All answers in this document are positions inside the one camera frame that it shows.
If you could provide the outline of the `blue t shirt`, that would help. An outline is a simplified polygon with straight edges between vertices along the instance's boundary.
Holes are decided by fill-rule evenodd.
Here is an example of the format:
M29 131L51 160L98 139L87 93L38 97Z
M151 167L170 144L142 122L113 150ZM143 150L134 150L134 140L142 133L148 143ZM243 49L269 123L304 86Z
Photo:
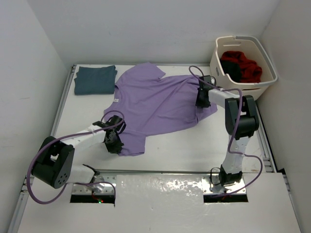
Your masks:
M78 96L114 94L117 73L115 66L79 67L74 79L74 93Z

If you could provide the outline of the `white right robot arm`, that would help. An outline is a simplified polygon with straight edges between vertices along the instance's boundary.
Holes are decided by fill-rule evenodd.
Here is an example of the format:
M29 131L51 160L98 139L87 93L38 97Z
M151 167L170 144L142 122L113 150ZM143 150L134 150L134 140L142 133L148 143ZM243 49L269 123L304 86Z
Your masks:
M239 182L242 178L242 161L249 139L259 128L255 100L251 95L237 94L212 85L211 76L198 78L196 106L208 108L218 105L225 110L225 129L229 136L227 152L220 166L219 183L222 186Z

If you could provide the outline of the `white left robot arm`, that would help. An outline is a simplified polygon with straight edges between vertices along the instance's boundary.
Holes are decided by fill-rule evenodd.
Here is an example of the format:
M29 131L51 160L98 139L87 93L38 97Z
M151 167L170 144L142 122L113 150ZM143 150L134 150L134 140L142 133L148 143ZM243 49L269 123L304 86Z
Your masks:
M55 189L67 182L89 183L95 172L84 167L75 169L72 165L74 154L100 143L105 144L109 153L119 154L124 145L119 134L125 127L124 119L113 115L107 122L96 121L78 133L60 138L49 136L32 160L27 175L35 176ZM72 179L74 170L81 171L82 177Z

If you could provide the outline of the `lavender garment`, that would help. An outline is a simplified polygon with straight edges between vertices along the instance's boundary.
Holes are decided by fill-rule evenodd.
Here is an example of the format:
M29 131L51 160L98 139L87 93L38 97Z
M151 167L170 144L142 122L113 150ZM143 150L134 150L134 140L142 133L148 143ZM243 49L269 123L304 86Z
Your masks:
M199 81L192 75L166 76L151 63L125 71L115 84L112 104L106 109L109 119L118 111L125 116L126 127L120 134L120 156L145 152L148 136L172 133L196 126L217 112L217 106L197 107Z

